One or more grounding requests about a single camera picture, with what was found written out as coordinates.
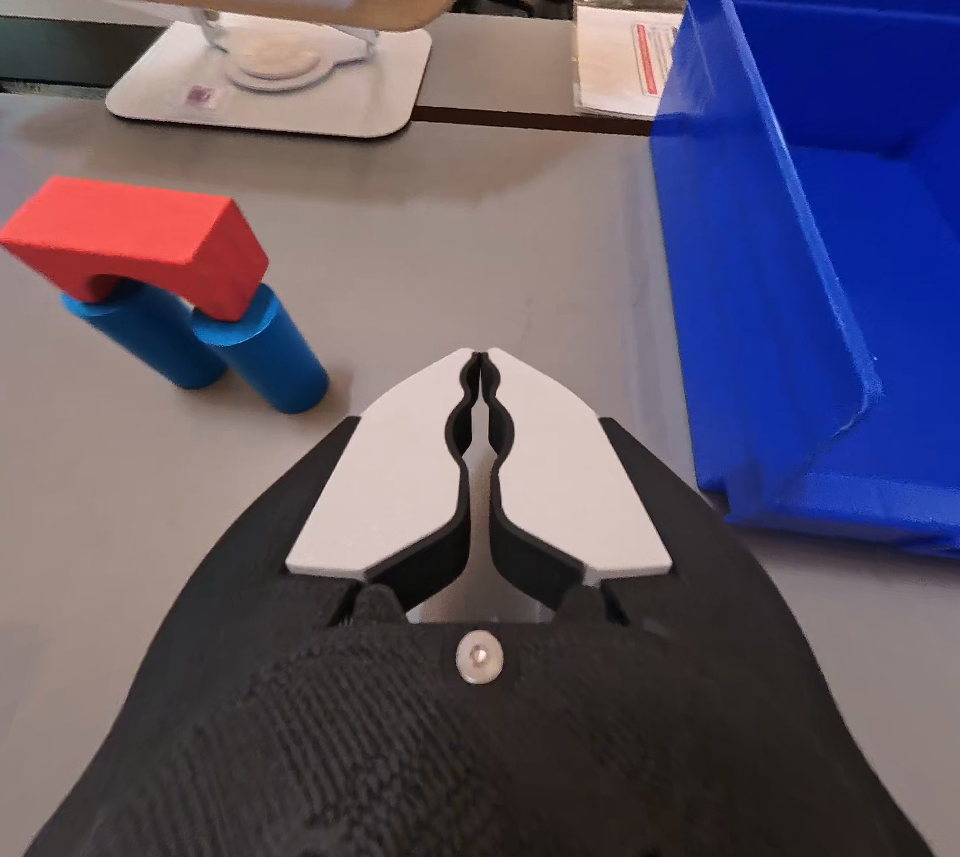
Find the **wooden document stand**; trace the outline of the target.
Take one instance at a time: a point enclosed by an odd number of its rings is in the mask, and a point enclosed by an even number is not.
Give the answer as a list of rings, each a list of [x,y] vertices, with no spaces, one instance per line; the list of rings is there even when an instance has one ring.
[[[106,94],[115,118],[372,140],[410,122],[457,0],[108,1],[172,17]]]

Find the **laminated paper sheet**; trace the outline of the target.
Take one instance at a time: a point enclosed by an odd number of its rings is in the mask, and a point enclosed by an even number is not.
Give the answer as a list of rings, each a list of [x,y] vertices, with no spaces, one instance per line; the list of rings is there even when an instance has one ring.
[[[673,65],[684,11],[574,9],[574,103],[595,116],[652,122]]]

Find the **blue cylinder wooden block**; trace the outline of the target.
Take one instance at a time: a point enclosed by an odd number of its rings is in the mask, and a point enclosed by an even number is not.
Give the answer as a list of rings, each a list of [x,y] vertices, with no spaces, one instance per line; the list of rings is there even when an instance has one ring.
[[[330,389],[329,372],[266,284],[238,320],[220,320],[196,307],[191,325],[208,350],[284,415],[312,410]]]
[[[224,361],[194,333],[188,306],[167,290],[123,280],[100,302],[65,292],[60,301],[75,318],[183,390],[207,388],[227,372]]]

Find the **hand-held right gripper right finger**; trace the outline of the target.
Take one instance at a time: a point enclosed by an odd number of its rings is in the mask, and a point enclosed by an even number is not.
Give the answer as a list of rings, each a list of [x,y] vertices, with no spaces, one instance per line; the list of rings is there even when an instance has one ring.
[[[574,587],[660,577],[673,566],[598,414],[500,348],[483,355],[489,544],[498,573],[557,611]]]

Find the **blue storage bin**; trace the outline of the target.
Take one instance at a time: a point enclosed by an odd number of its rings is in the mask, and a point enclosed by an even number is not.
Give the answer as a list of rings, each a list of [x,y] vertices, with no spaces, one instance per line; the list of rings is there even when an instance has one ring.
[[[959,0],[687,0],[651,154],[697,482],[958,560]]]

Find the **red arch wooden block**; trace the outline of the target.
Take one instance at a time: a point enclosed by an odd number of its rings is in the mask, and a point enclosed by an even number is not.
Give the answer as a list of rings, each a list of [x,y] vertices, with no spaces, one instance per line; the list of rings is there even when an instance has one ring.
[[[2,249],[81,303],[124,281],[238,322],[269,258],[226,196],[55,176],[2,228]]]

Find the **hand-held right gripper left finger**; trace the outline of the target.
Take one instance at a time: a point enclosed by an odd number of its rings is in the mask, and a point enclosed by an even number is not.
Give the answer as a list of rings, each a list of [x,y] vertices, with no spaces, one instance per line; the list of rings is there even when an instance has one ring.
[[[291,574],[388,587],[404,611],[460,577],[480,376],[480,354],[458,349],[366,408],[286,557]]]

